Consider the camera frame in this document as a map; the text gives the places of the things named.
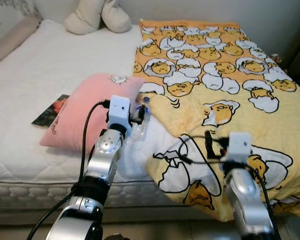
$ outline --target bed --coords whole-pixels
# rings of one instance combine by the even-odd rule
[[[247,132],[247,163],[273,212],[300,216],[297,83],[235,22],[141,20],[140,32],[134,75],[145,79],[142,96],[175,137],[146,162],[159,188],[177,203],[232,220],[220,162],[227,146],[215,140]]]
[[[59,23],[44,20],[0,63],[0,224],[34,223],[70,191],[79,176],[81,153],[40,146],[45,130],[31,122],[61,94],[71,94],[94,73],[131,76],[140,38],[136,25],[123,34],[103,28],[77,36]],[[155,119],[150,124],[150,129],[161,128],[167,134]],[[132,166],[119,162],[107,208],[180,206],[148,176],[148,157],[139,157]]]

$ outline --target wire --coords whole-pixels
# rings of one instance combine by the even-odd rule
[[[83,128],[83,136],[82,136],[82,153],[81,153],[81,165],[80,165],[80,174],[78,182],[81,182],[84,177],[84,170],[85,170],[85,160],[86,160],[86,138],[87,138],[87,128],[89,119],[91,117],[92,112],[95,110],[96,107],[99,105],[104,104],[105,101],[97,102],[93,107],[90,109],[88,116],[86,117],[84,128]]]
[[[180,147],[178,149],[178,156],[179,156],[180,160],[182,160],[182,161],[184,161],[184,162],[186,162],[188,164],[206,164],[206,165],[210,165],[210,164],[225,164],[225,163],[227,163],[226,161],[209,161],[209,162],[193,161],[192,159],[187,158],[187,156],[181,155],[181,153],[180,153],[181,147],[184,144],[186,144],[186,141],[190,140],[191,138],[192,139],[194,139],[194,138],[203,138],[203,139],[205,139],[206,137],[203,136],[203,135],[194,135],[194,136],[191,136],[191,137],[189,136],[185,140],[183,140],[181,138],[182,143],[181,143],[181,145],[180,145]],[[248,165],[246,163],[243,163],[243,162],[236,162],[236,164],[242,165],[243,167],[249,168],[254,173],[254,175],[257,177],[257,179],[259,180],[261,188],[262,188],[262,192],[263,192],[263,195],[264,195],[264,200],[265,200],[267,212],[269,214],[269,218],[270,218],[270,220],[272,222],[272,225],[273,225],[273,230],[274,230],[275,238],[278,239],[278,240],[280,240],[281,238],[280,238],[278,226],[277,226],[277,223],[275,221],[274,212],[273,212],[271,204],[270,204],[269,196],[268,196],[267,189],[266,189],[266,186],[264,184],[264,181],[262,180],[262,178],[259,175],[259,173],[252,166],[250,166],[250,165]]]
[[[79,179],[78,182],[82,182],[83,176],[84,176],[84,169],[85,169],[85,160],[86,160],[86,138],[87,138],[87,128],[88,128],[88,123],[89,119],[91,117],[92,112],[95,110],[95,108],[99,105],[103,105],[105,108],[110,107],[110,101],[109,100],[104,100],[97,102],[93,107],[90,109],[83,128],[83,136],[82,136],[82,154],[81,154],[81,165],[80,165],[80,174],[79,174]],[[89,154],[89,160],[92,158],[93,152],[95,150],[95,145],[93,145],[90,154]],[[28,237],[26,240],[32,240],[34,237],[36,231],[40,227],[40,225],[49,217],[55,210],[57,210],[62,204],[64,204],[66,201],[68,201],[72,195],[74,194],[74,190],[71,191],[64,199],[59,201],[56,205],[54,205],[49,211],[46,212],[46,214],[36,223],[36,225],[33,227],[31,232],[29,233]]]
[[[38,230],[38,228],[40,227],[40,225],[55,211],[57,210],[62,204],[64,204],[66,201],[68,201],[72,195],[74,194],[73,191],[71,191],[67,196],[65,196],[64,199],[62,199],[61,201],[59,201],[56,205],[54,205],[49,211],[47,211],[45,213],[45,215],[43,215],[43,217],[36,223],[36,225],[32,228],[31,232],[29,233],[28,237],[26,238],[26,240],[31,240],[36,231]]]
[[[94,150],[96,149],[96,145],[93,145],[92,148],[91,148],[91,151],[90,151],[90,154],[89,154],[89,158],[88,158],[88,161],[91,160],[92,158],[92,155],[94,154]]]

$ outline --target white mattress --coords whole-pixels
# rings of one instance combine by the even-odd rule
[[[45,130],[31,122],[94,73],[132,75],[140,41],[138,26],[120,34],[104,28],[74,35],[44,20],[0,63],[0,209],[48,208],[69,192],[79,176],[80,152],[40,146]],[[171,204],[147,175],[145,161],[172,139],[152,118],[143,142],[127,140],[108,207]]]

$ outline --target pink pillow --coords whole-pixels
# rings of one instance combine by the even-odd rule
[[[112,95],[129,98],[133,104],[143,83],[143,78],[106,73],[89,77],[67,99],[40,144],[80,151],[86,118],[92,106],[110,99]],[[86,133],[86,152],[96,143],[101,130],[107,128],[107,111],[103,106],[97,106],[91,114]]]

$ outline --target floor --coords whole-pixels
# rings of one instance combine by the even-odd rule
[[[298,219],[278,222],[282,240],[300,240]],[[44,240],[50,225],[39,228],[33,240]],[[31,226],[0,226],[0,240],[25,240]],[[213,220],[104,224],[103,238],[120,233],[130,240],[240,240],[236,227]]]

